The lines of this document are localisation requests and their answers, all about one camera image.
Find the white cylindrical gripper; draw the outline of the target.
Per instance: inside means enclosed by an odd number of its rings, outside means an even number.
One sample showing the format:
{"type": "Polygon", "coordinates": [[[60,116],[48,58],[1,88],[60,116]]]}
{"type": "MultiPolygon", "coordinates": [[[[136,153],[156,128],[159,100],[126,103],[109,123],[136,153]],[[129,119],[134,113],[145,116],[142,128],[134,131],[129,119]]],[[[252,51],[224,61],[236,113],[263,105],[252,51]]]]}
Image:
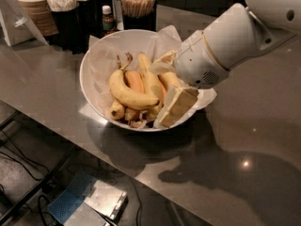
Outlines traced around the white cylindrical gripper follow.
{"type": "MultiPolygon", "coordinates": [[[[183,82],[197,89],[211,89],[230,74],[230,70],[216,58],[202,30],[196,31],[185,40],[178,54],[175,50],[171,50],[154,60],[149,71],[154,74],[176,71],[183,82]]],[[[196,89],[171,86],[153,126],[170,128],[193,107],[197,100],[196,89]]]]}

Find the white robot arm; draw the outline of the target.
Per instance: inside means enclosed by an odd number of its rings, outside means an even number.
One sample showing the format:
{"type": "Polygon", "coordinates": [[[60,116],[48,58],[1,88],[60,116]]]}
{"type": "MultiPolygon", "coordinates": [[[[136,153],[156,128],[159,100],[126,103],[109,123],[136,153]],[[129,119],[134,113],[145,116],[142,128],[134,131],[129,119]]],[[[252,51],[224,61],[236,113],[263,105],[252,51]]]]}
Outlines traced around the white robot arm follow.
{"type": "Polygon", "coordinates": [[[197,102],[201,89],[213,88],[244,61],[265,55],[300,34],[301,0],[245,1],[183,41],[170,65],[150,66],[155,74],[174,72],[185,84],[183,89],[167,90],[156,128],[169,128],[181,120],[197,102]]]}

